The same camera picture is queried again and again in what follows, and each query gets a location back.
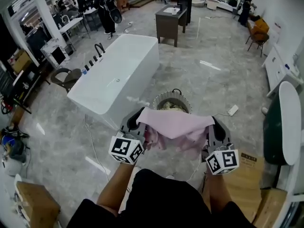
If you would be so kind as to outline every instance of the freestanding bathtub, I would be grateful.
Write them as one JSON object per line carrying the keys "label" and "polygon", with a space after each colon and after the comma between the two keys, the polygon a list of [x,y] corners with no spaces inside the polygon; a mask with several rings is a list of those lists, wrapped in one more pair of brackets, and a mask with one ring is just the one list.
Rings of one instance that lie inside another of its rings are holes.
{"label": "freestanding bathtub", "polygon": [[67,97],[86,114],[118,130],[136,104],[127,97],[140,97],[160,65],[158,40],[123,34],[102,58],[80,77]]}

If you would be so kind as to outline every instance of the white cabinet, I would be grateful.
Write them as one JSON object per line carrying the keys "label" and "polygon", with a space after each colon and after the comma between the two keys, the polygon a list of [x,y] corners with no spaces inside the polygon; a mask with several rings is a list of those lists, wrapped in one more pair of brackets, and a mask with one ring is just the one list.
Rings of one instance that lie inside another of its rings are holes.
{"label": "white cabinet", "polygon": [[282,60],[282,53],[280,53],[280,51],[281,48],[275,44],[262,65],[262,67],[266,69],[270,86],[267,97],[276,93],[283,81],[290,82],[295,88],[304,83],[299,70],[293,64],[292,59]]}

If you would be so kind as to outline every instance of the white cable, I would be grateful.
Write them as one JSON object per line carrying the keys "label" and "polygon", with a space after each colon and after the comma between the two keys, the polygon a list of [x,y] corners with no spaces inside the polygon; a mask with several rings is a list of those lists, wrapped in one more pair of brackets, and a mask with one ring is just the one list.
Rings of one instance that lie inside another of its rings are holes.
{"label": "white cable", "polygon": [[215,115],[213,115],[213,116],[216,116],[216,115],[223,115],[223,116],[231,116],[231,115],[229,115],[229,114],[223,114],[223,113],[216,113]]}
{"label": "white cable", "polygon": [[99,160],[98,160],[98,158],[97,158],[97,154],[96,154],[96,151],[95,151],[94,142],[93,142],[93,138],[92,138],[92,133],[91,133],[91,131],[89,130],[88,126],[86,125],[86,118],[85,118],[85,117],[84,117],[84,124],[85,124],[86,129],[87,129],[88,132],[90,133],[91,141],[92,141],[92,147],[93,147],[93,150],[94,150],[94,153],[95,153],[96,160],[97,160],[97,162],[100,164],[100,166],[104,169],[104,174],[105,174],[105,176],[106,176],[107,181],[109,182],[109,178],[108,178],[108,175],[106,174],[106,170],[105,170],[104,166],[99,162]]}
{"label": "white cable", "polygon": [[200,167],[200,158],[199,158],[199,164],[198,164],[197,168],[194,170],[194,172],[192,173],[192,175],[190,176],[190,178],[186,182],[188,182],[188,181],[191,180],[191,178],[193,177],[193,175],[199,170],[199,167]]}
{"label": "white cable", "polygon": [[[132,27],[132,23],[129,23],[129,26],[127,27],[127,28],[125,28],[124,30],[123,30],[123,34],[125,34],[125,31],[128,29],[128,28],[130,28],[130,27]],[[108,40],[111,40],[112,39],[112,37],[119,37],[119,36],[121,36],[121,35],[110,35],[109,37],[108,37]]]}

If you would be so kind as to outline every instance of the gray chair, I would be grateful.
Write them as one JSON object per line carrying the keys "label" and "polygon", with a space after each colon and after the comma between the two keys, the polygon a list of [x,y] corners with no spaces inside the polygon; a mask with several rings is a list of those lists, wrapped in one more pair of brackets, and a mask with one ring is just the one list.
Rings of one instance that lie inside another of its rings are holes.
{"label": "gray chair", "polygon": [[[64,81],[61,81],[56,78],[56,76],[61,73],[67,73],[67,76]],[[65,88],[66,92],[68,93],[80,77],[81,70],[79,68],[74,70],[70,70],[68,68],[59,68],[52,73],[51,82]]]}

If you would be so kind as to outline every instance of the white toilet lid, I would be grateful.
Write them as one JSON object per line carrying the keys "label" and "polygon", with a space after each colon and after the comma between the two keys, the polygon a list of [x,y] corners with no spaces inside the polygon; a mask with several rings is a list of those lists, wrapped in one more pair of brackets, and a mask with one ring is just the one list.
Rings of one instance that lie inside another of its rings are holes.
{"label": "white toilet lid", "polygon": [[301,104],[300,98],[289,82],[282,82],[279,88],[282,117],[282,147],[285,161],[294,165],[300,156]]}

